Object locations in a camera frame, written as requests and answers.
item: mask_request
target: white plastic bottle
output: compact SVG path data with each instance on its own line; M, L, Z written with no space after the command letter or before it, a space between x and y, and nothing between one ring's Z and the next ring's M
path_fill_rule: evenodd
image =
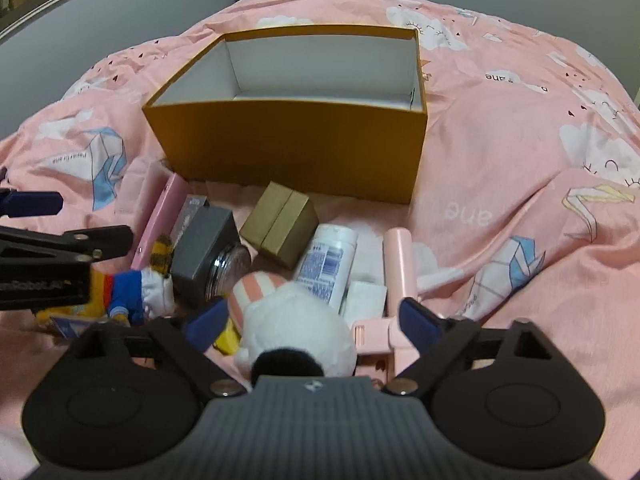
M357 242L357 232L348 227L320 224L298 264L294 280L338 312Z

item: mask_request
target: black plush ear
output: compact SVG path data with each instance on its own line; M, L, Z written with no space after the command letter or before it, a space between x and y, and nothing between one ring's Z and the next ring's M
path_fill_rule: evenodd
M293 348L277 348L262 352L251 368L251 384L255 387L261 375L289 377L324 377L322 367L308 353Z

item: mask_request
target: bed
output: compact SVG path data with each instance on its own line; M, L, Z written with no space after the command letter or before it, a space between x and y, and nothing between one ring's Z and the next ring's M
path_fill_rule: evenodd
M314 196L321 221L372 241L407 226L421 300L443 316L540 325L606 407L593 463L612 479L630 478L640 468L640 342L630 330L640 320L640 112L606 66L571 41L425 0L242 0L180 36L107 56L0 143L4 186L65 199L56 217L1 223L46 232L126 223L139 237L168 177L141 104L221 33L305 23L417 29L429 107L411 205ZM238 118L237 133L246 128L260 128L260 117ZM238 225L261 192L193 187L231 208ZM131 257L104 270L124 269ZM3 480L36 463L20 409L63 351L32 318L0 317Z

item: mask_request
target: pink cylinder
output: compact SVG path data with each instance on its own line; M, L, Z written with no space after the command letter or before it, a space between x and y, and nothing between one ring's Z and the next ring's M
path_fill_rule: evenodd
M418 279L412 237L408 229L397 227L385 233L382 247L385 255L386 315L398 315L404 298L418 297Z

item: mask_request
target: open cardboard box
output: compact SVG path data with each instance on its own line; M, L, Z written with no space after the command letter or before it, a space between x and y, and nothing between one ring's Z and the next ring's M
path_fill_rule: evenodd
M427 124L413 29L223 34L143 107L187 180L409 203Z

